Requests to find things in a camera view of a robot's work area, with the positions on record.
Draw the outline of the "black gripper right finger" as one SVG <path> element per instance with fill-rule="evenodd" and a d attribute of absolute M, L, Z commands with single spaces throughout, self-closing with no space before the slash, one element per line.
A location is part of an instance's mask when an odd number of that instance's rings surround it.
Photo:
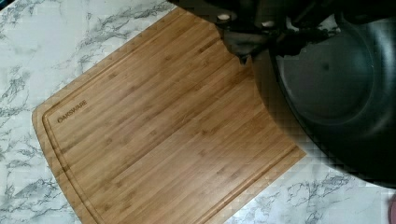
<path fill-rule="evenodd" d="M 316 44 L 336 35 L 335 28 L 322 23 L 330 16 L 343 16 L 353 24 L 364 24 L 395 16 L 395 0 L 293 0 L 287 14 L 288 28 L 276 41 L 277 55 L 297 55 L 308 44 Z"/>

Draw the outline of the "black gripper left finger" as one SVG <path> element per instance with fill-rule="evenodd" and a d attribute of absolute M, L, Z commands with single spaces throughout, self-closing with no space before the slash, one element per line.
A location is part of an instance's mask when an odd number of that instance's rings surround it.
<path fill-rule="evenodd" d="M 214 24 L 227 50 L 244 64 L 280 35 L 280 0 L 167 0 Z"/>

